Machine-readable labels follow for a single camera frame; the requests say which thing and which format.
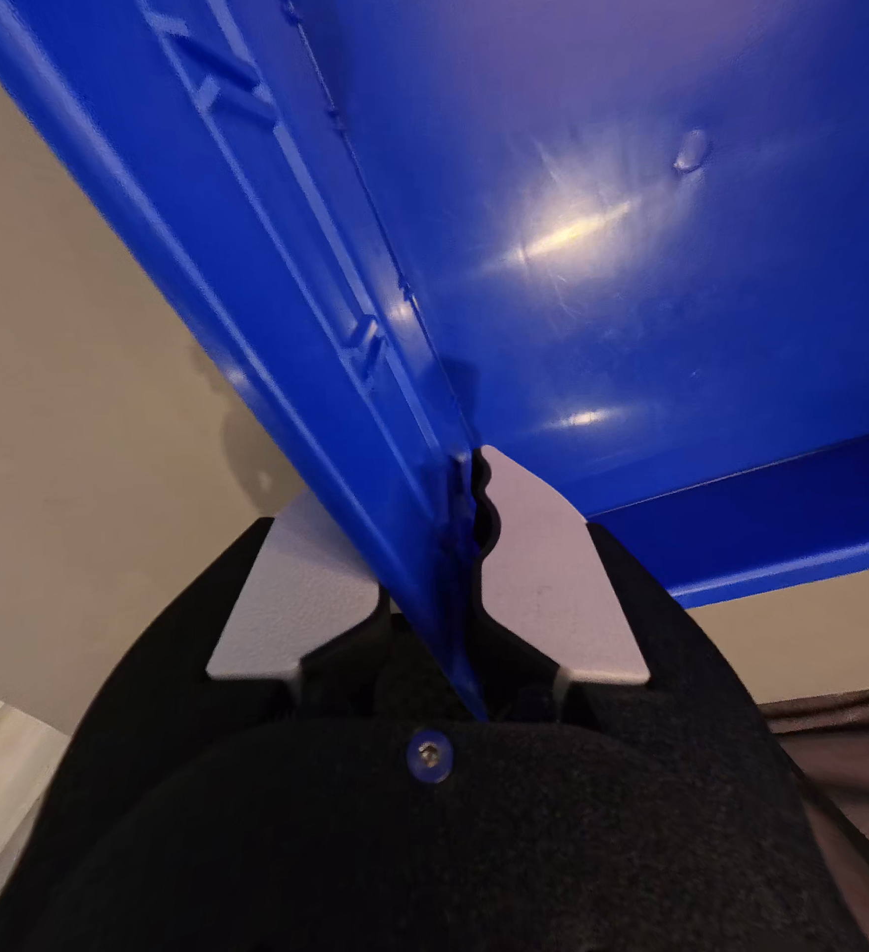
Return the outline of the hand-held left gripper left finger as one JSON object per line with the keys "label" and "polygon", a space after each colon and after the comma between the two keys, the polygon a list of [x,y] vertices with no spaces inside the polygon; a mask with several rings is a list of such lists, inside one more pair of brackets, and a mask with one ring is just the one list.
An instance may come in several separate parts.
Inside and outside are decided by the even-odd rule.
{"label": "hand-held left gripper left finger", "polygon": [[275,681],[302,704],[357,692],[384,659],[391,601],[310,490],[278,512],[207,663],[214,681]]}

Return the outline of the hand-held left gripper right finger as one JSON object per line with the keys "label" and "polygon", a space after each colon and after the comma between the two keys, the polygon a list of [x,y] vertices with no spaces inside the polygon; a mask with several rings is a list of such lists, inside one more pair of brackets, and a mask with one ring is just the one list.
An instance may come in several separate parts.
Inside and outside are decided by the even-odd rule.
{"label": "hand-held left gripper right finger", "polygon": [[560,708],[575,685],[651,678],[581,512],[495,446],[472,461],[477,556],[471,666],[490,708],[537,688]]}

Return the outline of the blue plastic bin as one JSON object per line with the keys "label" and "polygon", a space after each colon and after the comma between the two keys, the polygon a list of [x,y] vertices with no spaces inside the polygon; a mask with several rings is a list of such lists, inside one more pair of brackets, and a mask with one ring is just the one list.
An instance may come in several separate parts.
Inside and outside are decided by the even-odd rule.
{"label": "blue plastic bin", "polygon": [[0,2],[0,83],[479,716],[510,458],[684,608],[869,569],[869,2]]}

